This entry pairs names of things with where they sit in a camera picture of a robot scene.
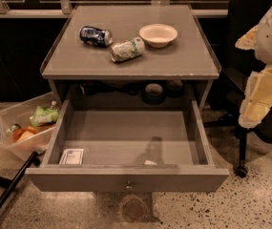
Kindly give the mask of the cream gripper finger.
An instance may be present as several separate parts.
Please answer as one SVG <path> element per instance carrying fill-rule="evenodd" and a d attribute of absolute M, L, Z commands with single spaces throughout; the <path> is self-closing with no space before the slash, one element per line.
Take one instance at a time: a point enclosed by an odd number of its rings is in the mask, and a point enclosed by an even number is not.
<path fill-rule="evenodd" d="M 259 73 L 251 72 L 241 103 L 239 124 L 246 129 L 256 127 L 272 108 L 272 65 Z"/>
<path fill-rule="evenodd" d="M 255 44 L 256 44 L 256 34 L 258 31 L 258 27 L 254 26 L 251 28 L 246 34 L 244 34 L 242 37 L 240 37 L 236 44 L 235 47 L 240 50 L 254 50 L 255 49 Z"/>

